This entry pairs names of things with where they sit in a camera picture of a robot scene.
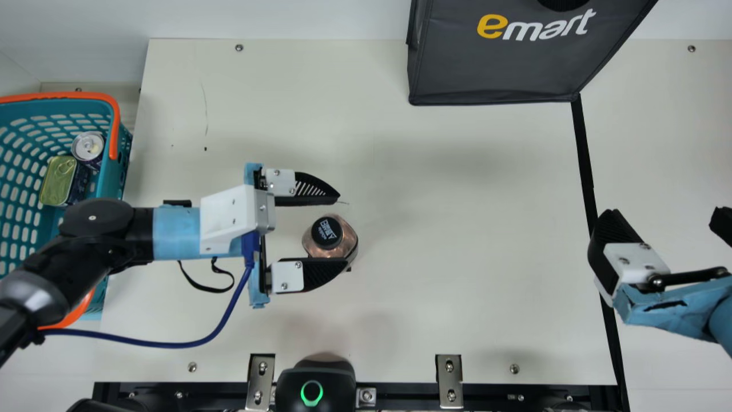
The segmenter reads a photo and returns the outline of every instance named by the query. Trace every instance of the white wall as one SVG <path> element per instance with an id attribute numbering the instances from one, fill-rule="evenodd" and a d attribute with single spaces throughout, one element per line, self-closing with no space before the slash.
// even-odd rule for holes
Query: white wall
<path id="1" fill-rule="evenodd" d="M 151 37 L 402 39 L 409 4 L 410 0 L 0 0 L 0 51 L 41 81 L 140 81 Z M 660 0 L 635 37 L 732 39 L 730 15 L 729 0 Z"/>
<path id="2" fill-rule="evenodd" d="M 40 87 L 41 83 L 35 77 L 0 53 L 0 96 L 35 93 Z"/>

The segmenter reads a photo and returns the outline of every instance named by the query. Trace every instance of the white mounting bracket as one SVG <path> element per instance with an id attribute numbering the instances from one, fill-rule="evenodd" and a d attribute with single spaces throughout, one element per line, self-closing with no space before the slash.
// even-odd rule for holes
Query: white mounting bracket
<path id="1" fill-rule="evenodd" d="M 302 262 L 274 262 L 272 263 L 272 292 L 292 293 L 305 288 L 305 275 L 302 271 Z"/>
<path id="2" fill-rule="evenodd" d="M 647 283 L 650 275 L 671 273 L 661 256 L 647 243 L 608 243 L 602 253 L 618 274 L 618 283 L 615 285 L 612 295 L 605 291 L 600 280 L 595 277 L 595 285 L 600 290 L 600 295 L 610 306 L 613 305 L 613 299 L 623 283 Z"/>
<path id="3" fill-rule="evenodd" d="M 201 198 L 201 254 L 228 254 L 231 241 L 257 230 L 275 229 L 275 198 L 241 185 Z"/>
<path id="4" fill-rule="evenodd" d="M 292 169 L 265 169 L 267 191 L 277 197 L 295 196 L 295 171 Z"/>

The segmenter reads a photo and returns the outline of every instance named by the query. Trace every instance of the metal plate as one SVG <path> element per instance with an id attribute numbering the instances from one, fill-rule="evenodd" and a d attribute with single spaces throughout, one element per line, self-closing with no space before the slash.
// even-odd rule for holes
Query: metal plate
<path id="1" fill-rule="evenodd" d="M 437 355 L 437 387 L 440 391 L 440 408 L 463 408 L 463 362 L 460 355 Z"/>
<path id="2" fill-rule="evenodd" d="M 252 355 L 249 361 L 246 411 L 266 412 L 269 409 L 274 373 L 274 356 Z"/>
<path id="3" fill-rule="evenodd" d="M 272 263 L 272 292 L 291 293 L 305 288 L 302 262 Z"/>

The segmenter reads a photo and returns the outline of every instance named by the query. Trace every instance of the green indicator light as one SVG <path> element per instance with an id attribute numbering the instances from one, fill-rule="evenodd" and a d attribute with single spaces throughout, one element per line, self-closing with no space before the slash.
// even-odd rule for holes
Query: green indicator light
<path id="1" fill-rule="evenodd" d="M 315 400 L 309 400 L 305 396 L 305 387 L 310 385 L 311 383 L 318 385 L 319 393 L 318 393 L 318 398 Z M 300 397 L 302 398 L 302 402 L 305 404 L 305 406 L 307 406 L 309 408 L 318 406 L 318 402 L 320 402 L 320 399 L 323 397 L 323 386 L 317 380 L 309 380 L 308 382 L 305 382 L 302 384 L 302 388 L 300 389 Z"/>

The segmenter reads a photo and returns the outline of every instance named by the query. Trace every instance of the teal plastic basket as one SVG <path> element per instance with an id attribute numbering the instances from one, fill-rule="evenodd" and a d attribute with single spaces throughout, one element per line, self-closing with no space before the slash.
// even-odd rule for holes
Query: teal plastic basket
<path id="1" fill-rule="evenodd" d="M 102 132 L 106 143 L 101 168 L 91 174 L 85 197 L 121 199 L 132 134 L 120 122 L 111 96 L 74 92 L 0 98 L 0 279 L 58 234 L 65 210 L 38 201 L 41 183 L 48 160 L 69 155 L 74 137 L 88 130 Z M 102 311 L 106 288 L 104 279 L 85 318 Z"/>

